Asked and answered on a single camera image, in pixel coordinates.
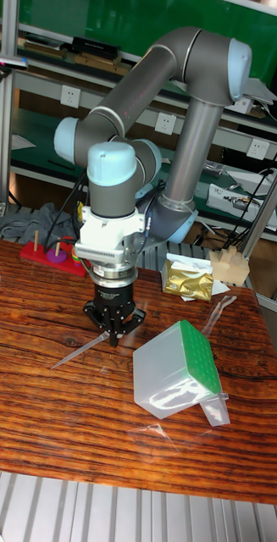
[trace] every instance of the wooden table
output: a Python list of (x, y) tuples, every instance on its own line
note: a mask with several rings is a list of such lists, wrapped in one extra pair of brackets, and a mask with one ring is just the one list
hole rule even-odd
[(141, 270), (145, 323), (50, 371), (97, 336), (93, 284), (19, 251), (0, 241), (0, 470), (277, 504), (277, 358), (252, 291), (232, 290), (210, 336), (231, 425), (198, 405), (159, 422), (133, 401), (133, 350), (182, 318), (201, 329), (222, 296), (184, 303)]

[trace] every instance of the cable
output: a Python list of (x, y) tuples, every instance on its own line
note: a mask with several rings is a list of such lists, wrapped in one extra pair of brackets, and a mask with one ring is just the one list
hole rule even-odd
[(8, 191), (8, 194), (11, 197), (11, 199), (14, 201), (14, 203), (16, 203), (16, 205), (18, 205), (19, 207), (22, 207), (22, 204), (19, 203), (19, 200), (16, 199), (16, 197), (12, 194), (12, 192)]
[(275, 162), (276, 159), (277, 159), (277, 152), (276, 152), (276, 154), (274, 155), (274, 158), (272, 159), (272, 161), (270, 162), (269, 167), (265, 170), (265, 173), (263, 174), (262, 179), (261, 179), (260, 182), (258, 183), (258, 186), (255, 188), (254, 192), (249, 196), (248, 203), (247, 203), (247, 205), (246, 205), (246, 207), (245, 207), (243, 213), (241, 214), (239, 220), (237, 221), (237, 223), (236, 223), (234, 229), (230, 232), (230, 234), (229, 234), (229, 239), (225, 242), (223, 248), (229, 248), (230, 245), (232, 245), (232, 244), (234, 243), (234, 241), (236, 241), (236, 239), (237, 239), (237, 235), (235, 235), (236, 229), (241, 225), (241, 222), (242, 222), (242, 220), (243, 220), (243, 217), (244, 217), (245, 213), (247, 212), (247, 209), (249, 208), (249, 206), (250, 206), (250, 204), (251, 204), (253, 198), (256, 196), (256, 194), (257, 194), (257, 192), (258, 192), (258, 189), (260, 188), (261, 184), (263, 183), (265, 177), (267, 176), (267, 174), (268, 174), (267, 172), (269, 171), (269, 169), (271, 169), (271, 168), (273, 167), (274, 162)]
[(156, 191), (155, 194), (153, 194), (153, 196), (151, 197), (149, 203), (147, 204), (146, 206), (146, 209), (145, 209), (145, 212), (144, 212), (144, 215), (145, 215), (145, 221), (146, 221), (146, 228), (145, 228), (145, 235), (144, 235), (144, 239), (143, 239), (143, 242), (142, 242), (142, 245), (139, 249), (139, 251), (137, 252), (137, 255), (141, 254), (141, 252), (143, 251), (144, 247), (146, 246), (146, 243), (147, 243), (147, 237), (149, 235), (149, 231), (151, 229), (151, 223), (152, 223), (152, 205), (153, 203), (155, 202), (157, 196), (158, 196), (158, 192), (159, 191)]
[(80, 188), (80, 186), (78, 186), (78, 188), (77, 188), (77, 190), (75, 192), (75, 205), (74, 205), (74, 210), (73, 210), (73, 212), (71, 214), (71, 222), (72, 222), (74, 232), (75, 232), (75, 235), (76, 235), (77, 239), (79, 239), (79, 237), (80, 237), (80, 226), (78, 225), (78, 197), (79, 197), (80, 191), (83, 190), (83, 186), (84, 186), (84, 183), (82, 182), (81, 183), (81, 188)]
[(53, 223), (52, 223), (52, 225), (51, 225), (51, 227), (50, 227), (50, 229), (49, 229), (49, 231), (48, 231), (48, 233), (47, 233), (47, 238), (46, 238), (45, 245), (44, 245), (44, 252), (47, 251), (47, 245), (48, 245), (48, 242), (49, 242), (49, 239), (50, 239), (50, 235), (51, 235), (52, 232), (53, 232), (54, 226), (55, 226), (56, 223), (58, 222), (58, 219), (60, 218), (60, 216), (61, 216), (63, 210), (65, 209), (65, 207), (66, 207), (66, 205), (67, 205), (67, 203), (70, 201), (71, 197), (75, 194), (75, 191), (77, 190), (77, 188), (78, 188), (79, 184), (81, 183), (81, 181), (82, 181), (82, 179), (83, 179), (83, 177), (84, 177), (85, 174), (86, 174), (86, 171), (83, 170), (82, 173), (79, 175), (79, 178), (78, 178), (77, 182), (75, 183), (74, 188), (72, 189), (72, 191), (70, 192), (70, 194), (68, 195), (68, 197), (67, 197), (66, 200), (64, 201), (64, 204), (63, 204), (62, 207), (60, 208), (60, 210), (59, 210), (59, 212), (58, 212), (56, 218), (53, 220)]

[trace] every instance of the red block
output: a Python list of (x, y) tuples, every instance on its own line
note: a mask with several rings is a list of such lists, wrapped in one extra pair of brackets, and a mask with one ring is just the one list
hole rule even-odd
[(86, 271), (82, 264), (75, 265), (75, 262), (71, 254), (67, 254), (67, 259), (62, 263), (49, 262), (47, 260), (47, 255), (44, 254), (44, 247), (42, 245), (37, 246), (37, 250), (34, 250), (34, 243), (29, 241), (20, 251), (20, 257), (23, 257), (26, 260), (31, 260), (32, 262), (42, 263), (43, 265), (48, 265), (51, 268), (59, 269), (60, 271), (65, 271), (66, 273), (76, 274), (79, 277), (84, 277)]

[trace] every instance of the plastic box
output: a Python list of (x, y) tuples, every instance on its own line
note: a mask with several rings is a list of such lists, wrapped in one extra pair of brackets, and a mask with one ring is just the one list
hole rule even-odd
[(202, 403), (212, 425), (229, 422), (210, 343), (186, 320), (138, 348), (133, 366), (134, 401), (157, 418)]

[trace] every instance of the white electrical socket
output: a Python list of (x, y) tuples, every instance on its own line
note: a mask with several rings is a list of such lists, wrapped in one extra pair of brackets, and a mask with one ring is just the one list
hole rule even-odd
[(62, 105), (68, 105), (70, 108), (78, 108), (80, 101), (80, 88), (73, 86), (62, 86), (61, 100)]
[(250, 158), (256, 158), (257, 160), (263, 160), (265, 158), (266, 152), (269, 149), (269, 142), (263, 141), (261, 139), (253, 139), (252, 144), (250, 145), (247, 156)]
[(176, 116), (168, 115), (167, 113), (159, 113), (157, 122), (155, 124), (155, 131), (162, 132), (171, 136), (173, 134), (173, 128), (175, 127)]

